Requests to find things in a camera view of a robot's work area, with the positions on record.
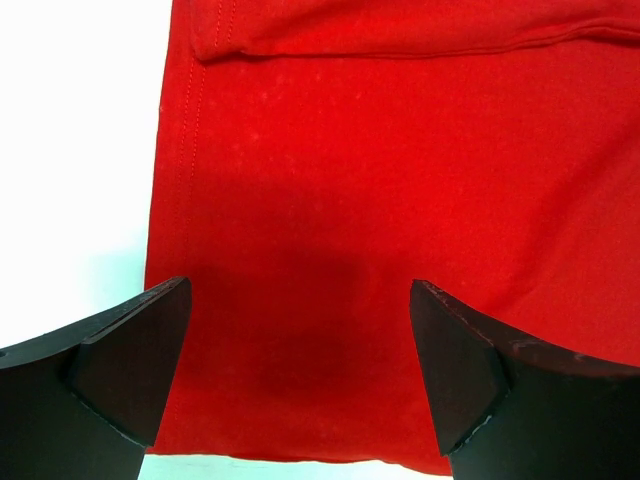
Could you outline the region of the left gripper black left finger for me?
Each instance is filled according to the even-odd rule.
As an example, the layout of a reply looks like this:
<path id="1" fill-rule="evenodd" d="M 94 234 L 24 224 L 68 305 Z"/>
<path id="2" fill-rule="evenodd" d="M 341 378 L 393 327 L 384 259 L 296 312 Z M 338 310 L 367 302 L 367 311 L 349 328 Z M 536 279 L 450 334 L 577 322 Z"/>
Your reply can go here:
<path id="1" fill-rule="evenodd" d="M 192 308 L 174 277 L 1 350 L 3 480 L 135 479 L 159 433 Z"/>

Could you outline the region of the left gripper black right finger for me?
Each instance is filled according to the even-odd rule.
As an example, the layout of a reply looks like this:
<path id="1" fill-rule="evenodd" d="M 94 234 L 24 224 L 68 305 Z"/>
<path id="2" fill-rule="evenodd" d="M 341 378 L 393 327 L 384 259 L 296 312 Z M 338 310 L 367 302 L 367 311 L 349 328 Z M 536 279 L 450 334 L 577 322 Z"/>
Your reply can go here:
<path id="1" fill-rule="evenodd" d="M 639 371 L 548 343 L 416 280 L 410 319 L 457 479 L 636 480 Z"/>

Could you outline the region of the red t-shirt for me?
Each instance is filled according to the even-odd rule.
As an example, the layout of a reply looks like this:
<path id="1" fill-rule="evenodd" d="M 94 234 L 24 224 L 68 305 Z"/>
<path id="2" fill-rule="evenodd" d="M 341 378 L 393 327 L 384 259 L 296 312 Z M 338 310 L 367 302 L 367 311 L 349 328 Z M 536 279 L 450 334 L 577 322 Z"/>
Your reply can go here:
<path id="1" fill-rule="evenodd" d="M 145 283 L 191 280 L 154 452 L 449 468 L 425 279 L 639 360 L 635 1 L 177 1 Z"/>

